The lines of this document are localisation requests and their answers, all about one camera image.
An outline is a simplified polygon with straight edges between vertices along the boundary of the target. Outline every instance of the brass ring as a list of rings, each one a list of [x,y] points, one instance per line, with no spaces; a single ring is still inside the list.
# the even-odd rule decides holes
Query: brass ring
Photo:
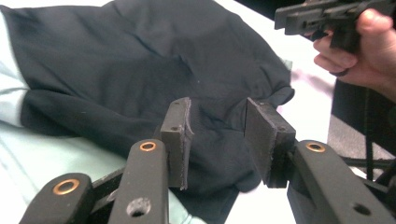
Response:
[[[326,148],[319,143],[310,142],[310,143],[307,143],[305,146],[306,146],[306,148],[308,148],[309,150],[314,151],[314,152],[326,151]]]
[[[142,151],[152,151],[157,145],[153,142],[146,142],[140,145],[140,150]]]
[[[71,183],[72,186],[70,188],[65,188],[65,184],[69,184]],[[61,183],[57,184],[54,188],[53,188],[53,193],[57,194],[57,195],[64,195],[64,194],[68,194],[70,192],[72,192],[73,190],[75,190],[79,185],[79,181],[77,179],[67,179],[62,181]]]

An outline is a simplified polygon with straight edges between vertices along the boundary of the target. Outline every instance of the human hand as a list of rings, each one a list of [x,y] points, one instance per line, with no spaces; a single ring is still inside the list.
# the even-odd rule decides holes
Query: human hand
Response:
[[[358,18],[356,29],[361,34],[359,51],[351,54],[331,49],[332,33],[314,42],[319,51],[314,62],[331,73],[347,70],[339,80],[368,87],[396,103],[396,32],[393,21],[374,9]]]

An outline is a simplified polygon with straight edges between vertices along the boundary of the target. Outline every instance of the table surface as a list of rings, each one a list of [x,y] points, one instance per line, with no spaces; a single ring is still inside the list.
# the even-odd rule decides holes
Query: table surface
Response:
[[[278,108],[278,112],[290,123],[297,132],[297,140],[317,140],[327,142],[331,108],[332,90],[335,77],[313,63],[317,52],[312,42],[298,36],[284,35],[284,30],[274,30],[274,22],[240,5],[233,0],[216,0],[226,9],[238,14],[253,30],[255,30],[271,46],[281,58],[292,61],[291,86],[295,96],[291,101]],[[101,6],[108,0],[0,0],[0,5],[7,7],[43,7],[60,5],[91,5]],[[24,205],[13,192],[12,183],[7,174],[1,170],[1,190],[9,194],[1,203],[3,213],[1,223],[17,223],[24,211]],[[285,189],[268,189],[260,185],[249,193],[241,193],[233,206],[226,224],[236,223],[295,223]]]

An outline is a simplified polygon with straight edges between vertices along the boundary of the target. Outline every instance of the finger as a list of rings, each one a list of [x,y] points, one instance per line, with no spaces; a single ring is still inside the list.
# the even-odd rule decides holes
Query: finger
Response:
[[[357,30],[361,35],[379,35],[393,26],[391,17],[384,16],[375,9],[369,8],[361,13]]]
[[[314,63],[331,73],[341,73],[346,70],[321,54],[314,58]]]
[[[325,36],[314,42],[314,48],[320,52],[322,57],[332,61],[332,63],[336,64],[338,67],[344,68],[344,70],[346,68],[353,67],[358,62],[358,59],[354,54],[342,49],[330,48],[331,42],[332,37]]]

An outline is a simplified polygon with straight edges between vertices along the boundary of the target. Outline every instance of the garment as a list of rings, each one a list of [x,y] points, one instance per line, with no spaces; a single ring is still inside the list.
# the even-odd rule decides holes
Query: garment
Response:
[[[126,157],[189,96],[189,188],[176,196],[220,223],[237,192],[259,184],[243,141],[246,98],[277,106],[293,89],[290,71],[238,16],[209,0],[0,10],[25,84],[17,115],[3,121]]]

